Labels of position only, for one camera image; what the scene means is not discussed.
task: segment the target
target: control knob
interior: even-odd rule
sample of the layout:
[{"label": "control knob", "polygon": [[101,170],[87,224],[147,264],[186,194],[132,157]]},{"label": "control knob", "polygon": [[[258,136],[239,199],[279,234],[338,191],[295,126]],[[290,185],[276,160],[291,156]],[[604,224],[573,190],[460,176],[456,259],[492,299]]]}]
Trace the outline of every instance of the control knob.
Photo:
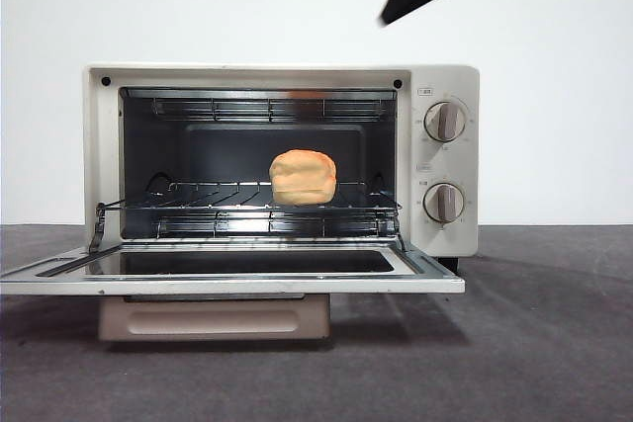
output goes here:
[{"label": "control knob", "polygon": [[426,132],[440,142],[455,140],[466,125],[466,116],[459,105],[444,101],[431,106],[424,116]]},{"label": "control knob", "polygon": [[464,195],[450,183],[438,183],[426,191],[424,210],[429,217],[443,224],[454,221],[464,210]]}]

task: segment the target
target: control panel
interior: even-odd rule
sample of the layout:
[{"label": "control panel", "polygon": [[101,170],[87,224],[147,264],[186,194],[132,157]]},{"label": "control panel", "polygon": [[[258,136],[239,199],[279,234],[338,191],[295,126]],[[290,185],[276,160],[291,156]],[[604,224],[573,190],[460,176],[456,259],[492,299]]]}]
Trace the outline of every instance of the control panel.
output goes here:
[{"label": "control panel", "polygon": [[477,251],[479,73],[467,66],[411,77],[410,240],[434,257]]}]

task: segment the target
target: bread loaf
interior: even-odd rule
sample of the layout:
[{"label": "bread loaf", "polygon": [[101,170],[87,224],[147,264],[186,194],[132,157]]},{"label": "bread loaf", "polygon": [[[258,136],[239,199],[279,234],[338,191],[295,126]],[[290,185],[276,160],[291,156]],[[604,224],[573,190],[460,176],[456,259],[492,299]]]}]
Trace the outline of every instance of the bread loaf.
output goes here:
[{"label": "bread loaf", "polygon": [[324,153],[289,150],[270,165],[273,200],[280,205],[318,205],[336,190],[336,165]]}]

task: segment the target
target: gray floor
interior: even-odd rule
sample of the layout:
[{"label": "gray floor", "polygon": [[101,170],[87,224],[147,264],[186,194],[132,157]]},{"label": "gray floor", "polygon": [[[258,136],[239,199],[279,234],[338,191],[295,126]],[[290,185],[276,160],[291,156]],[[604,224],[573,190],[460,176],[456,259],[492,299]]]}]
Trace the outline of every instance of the gray floor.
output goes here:
[{"label": "gray floor", "polygon": [[[5,269],[76,247],[2,230]],[[484,227],[464,295],[336,295],[324,344],[97,341],[97,300],[2,299],[3,421],[633,420],[633,227]]]}]

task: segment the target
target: oven door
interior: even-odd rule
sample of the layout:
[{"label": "oven door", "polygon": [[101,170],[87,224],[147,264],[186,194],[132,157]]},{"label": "oven door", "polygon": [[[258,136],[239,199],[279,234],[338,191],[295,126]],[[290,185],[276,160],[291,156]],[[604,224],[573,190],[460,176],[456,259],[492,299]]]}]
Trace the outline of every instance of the oven door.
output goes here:
[{"label": "oven door", "polygon": [[4,295],[462,293],[464,281],[397,242],[126,244],[76,249],[0,276]]}]

